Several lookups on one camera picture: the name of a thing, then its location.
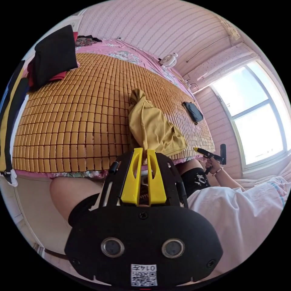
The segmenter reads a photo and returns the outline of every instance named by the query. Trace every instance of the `person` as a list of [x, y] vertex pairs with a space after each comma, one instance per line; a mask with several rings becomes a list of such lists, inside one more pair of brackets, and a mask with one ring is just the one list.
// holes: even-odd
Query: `person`
[[[189, 209], [213, 225], [224, 250], [216, 268], [204, 280], [237, 267], [260, 246], [274, 227], [289, 194], [289, 191], [278, 190], [280, 186], [277, 191], [274, 187], [276, 183], [287, 183], [283, 178], [274, 178], [264, 187], [259, 185], [246, 191], [214, 158], [207, 160], [206, 168], [209, 167], [220, 187], [210, 186], [198, 160], [176, 165], [185, 186]], [[87, 178], [57, 177], [50, 184], [53, 204], [72, 227], [94, 207], [101, 191], [101, 183]]]

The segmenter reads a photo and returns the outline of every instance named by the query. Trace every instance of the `bracelet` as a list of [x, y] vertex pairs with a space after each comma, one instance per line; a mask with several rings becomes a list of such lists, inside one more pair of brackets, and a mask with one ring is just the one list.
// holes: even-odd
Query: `bracelet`
[[218, 172], [220, 172], [221, 170], [223, 170], [223, 167], [221, 167], [220, 169], [218, 169], [212, 176], [214, 177]]

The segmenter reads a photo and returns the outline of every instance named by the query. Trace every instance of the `yellow plastic part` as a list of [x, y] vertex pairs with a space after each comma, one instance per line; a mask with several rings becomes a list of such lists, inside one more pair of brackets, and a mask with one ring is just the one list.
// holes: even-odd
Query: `yellow plastic part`
[[141, 168], [142, 148], [135, 148], [121, 194], [123, 203], [139, 205]]
[[161, 171], [158, 165], [156, 152], [152, 149], [147, 151], [148, 158], [148, 184], [149, 206], [152, 204], [164, 204], [167, 200]]

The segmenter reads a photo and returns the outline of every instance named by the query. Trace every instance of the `yellow cloth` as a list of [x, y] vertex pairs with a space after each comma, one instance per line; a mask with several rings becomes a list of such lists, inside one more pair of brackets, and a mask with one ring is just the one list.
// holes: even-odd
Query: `yellow cloth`
[[11, 90], [10, 93], [10, 100], [7, 104], [7, 107], [5, 109], [4, 115], [3, 115], [3, 119], [1, 122], [1, 126], [0, 126], [0, 149], [1, 149], [1, 154], [0, 154], [0, 171], [4, 172], [6, 171], [6, 157], [5, 157], [5, 141], [6, 141], [6, 132], [7, 132], [7, 122], [8, 122], [8, 115], [9, 115], [9, 110], [10, 110], [10, 106], [11, 106], [11, 102], [13, 100], [15, 91], [17, 89], [17, 86], [20, 82], [20, 79], [22, 78], [23, 75], [23, 68], [21, 69], [14, 85], [13, 88]]
[[188, 146], [180, 130], [166, 119], [160, 109], [146, 100], [142, 90], [132, 91], [130, 103], [130, 143], [133, 147], [136, 147], [137, 142], [145, 154], [148, 149], [154, 149], [166, 156], [172, 156]]

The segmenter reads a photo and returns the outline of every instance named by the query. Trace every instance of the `qr code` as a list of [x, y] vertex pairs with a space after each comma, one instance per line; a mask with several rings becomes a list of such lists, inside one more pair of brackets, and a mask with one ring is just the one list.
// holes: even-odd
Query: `qr code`
[[131, 286], [157, 286], [156, 265], [131, 265]]

